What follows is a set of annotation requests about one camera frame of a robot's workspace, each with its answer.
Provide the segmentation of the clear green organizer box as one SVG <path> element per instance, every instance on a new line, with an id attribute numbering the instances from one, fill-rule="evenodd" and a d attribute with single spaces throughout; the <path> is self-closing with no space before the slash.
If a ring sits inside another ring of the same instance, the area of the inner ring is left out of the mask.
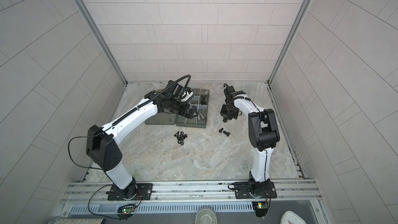
<path id="1" fill-rule="evenodd" d="M 167 112 L 156 114 L 145 121 L 146 125 L 176 125 L 178 127 L 201 128 L 207 127 L 207 113 L 209 102 L 208 89 L 193 89 L 194 96 L 189 101 L 186 116 Z"/>

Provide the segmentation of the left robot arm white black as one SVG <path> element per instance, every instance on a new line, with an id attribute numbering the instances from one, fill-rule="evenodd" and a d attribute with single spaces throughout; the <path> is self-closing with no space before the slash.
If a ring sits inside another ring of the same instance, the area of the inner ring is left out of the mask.
<path id="1" fill-rule="evenodd" d="M 93 125 L 87 134 L 86 153 L 93 162 L 112 181 L 109 200 L 132 200 L 138 198 L 139 192 L 135 178 L 122 163 L 122 152 L 119 145 L 124 138 L 148 118 L 168 111 L 172 114 L 192 119 L 198 116 L 197 108 L 189 101 L 193 90 L 180 81 L 190 81 L 191 75 L 185 75 L 176 81 L 170 80 L 161 91 L 151 91 L 132 109 L 101 127 Z"/>

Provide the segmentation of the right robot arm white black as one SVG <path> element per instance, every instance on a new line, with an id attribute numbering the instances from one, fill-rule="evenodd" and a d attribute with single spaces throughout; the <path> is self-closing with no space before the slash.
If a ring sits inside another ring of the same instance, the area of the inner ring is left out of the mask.
<path id="1" fill-rule="evenodd" d="M 245 92 L 236 91 L 233 86 L 224 84 L 223 91 L 226 97 L 220 111 L 223 122 L 237 119 L 240 114 L 248 120 L 248 137 L 254 151 L 253 166 L 245 186 L 248 197 L 274 199 L 277 195 L 269 167 L 274 148 L 280 141 L 275 112 L 258 106 Z"/>

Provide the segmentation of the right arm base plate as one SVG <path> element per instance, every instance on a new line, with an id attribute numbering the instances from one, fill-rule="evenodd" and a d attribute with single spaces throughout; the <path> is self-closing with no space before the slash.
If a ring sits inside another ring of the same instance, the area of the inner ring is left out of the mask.
<path id="1" fill-rule="evenodd" d="M 236 199 L 276 199 L 277 193 L 272 181 L 263 182 L 243 181 L 235 182 L 229 185 L 233 190 Z"/>

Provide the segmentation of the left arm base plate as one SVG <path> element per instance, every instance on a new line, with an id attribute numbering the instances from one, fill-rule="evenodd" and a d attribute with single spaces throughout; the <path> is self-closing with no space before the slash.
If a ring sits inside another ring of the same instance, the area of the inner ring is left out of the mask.
<path id="1" fill-rule="evenodd" d="M 150 199 L 152 190 L 153 184 L 151 183 L 133 184 L 123 190 L 119 189 L 116 185 L 112 185 L 106 194 L 108 195 L 108 201 L 145 201 Z"/>

